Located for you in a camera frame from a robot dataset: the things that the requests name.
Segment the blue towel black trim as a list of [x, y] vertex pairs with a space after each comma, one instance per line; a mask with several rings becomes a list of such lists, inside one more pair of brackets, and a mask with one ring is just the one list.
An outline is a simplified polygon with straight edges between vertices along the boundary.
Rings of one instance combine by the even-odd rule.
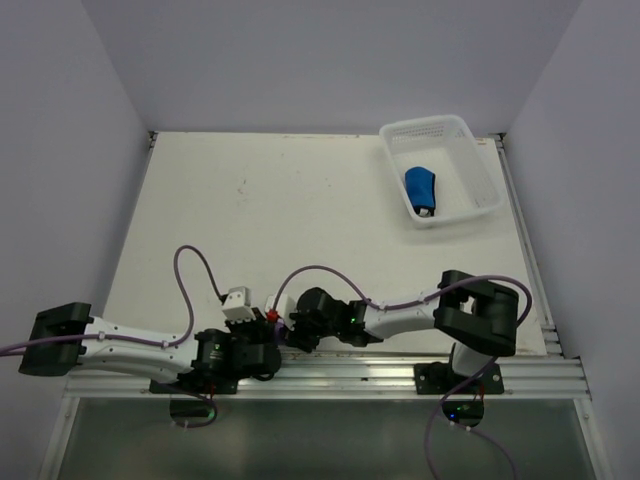
[[435, 215], [436, 175], [424, 167], [412, 167], [405, 172], [405, 189], [413, 212], [421, 218]]

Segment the purple towel black trim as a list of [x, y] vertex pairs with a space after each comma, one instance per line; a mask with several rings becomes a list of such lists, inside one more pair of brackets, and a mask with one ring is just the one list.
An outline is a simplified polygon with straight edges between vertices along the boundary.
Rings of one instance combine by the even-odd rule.
[[275, 325], [274, 325], [274, 341], [277, 345], [285, 345], [288, 335], [289, 335], [289, 328], [287, 327], [287, 325], [281, 321], [278, 320]]

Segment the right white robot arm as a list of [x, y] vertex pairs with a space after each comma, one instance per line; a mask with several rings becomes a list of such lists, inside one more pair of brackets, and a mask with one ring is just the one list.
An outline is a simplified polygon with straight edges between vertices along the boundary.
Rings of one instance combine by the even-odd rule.
[[464, 393], [480, 382], [489, 361], [515, 355], [520, 287], [508, 277], [458, 270], [445, 271], [435, 291], [396, 303], [375, 303], [364, 294], [344, 302], [314, 287], [299, 297], [282, 339], [310, 353], [328, 337], [364, 348], [405, 333], [438, 330], [454, 340], [447, 384]]

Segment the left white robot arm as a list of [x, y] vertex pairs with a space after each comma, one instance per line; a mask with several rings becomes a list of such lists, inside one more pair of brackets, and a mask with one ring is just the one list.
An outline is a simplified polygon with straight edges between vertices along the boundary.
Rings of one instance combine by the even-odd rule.
[[171, 387], [189, 393], [235, 394], [243, 379], [268, 381], [279, 371], [281, 353], [274, 325], [258, 310], [254, 319], [229, 322], [226, 331], [206, 329], [176, 344], [175, 335], [132, 329], [90, 314], [74, 302], [37, 314], [19, 366], [24, 375], [61, 377], [98, 370], [151, 381], [150, 391]]

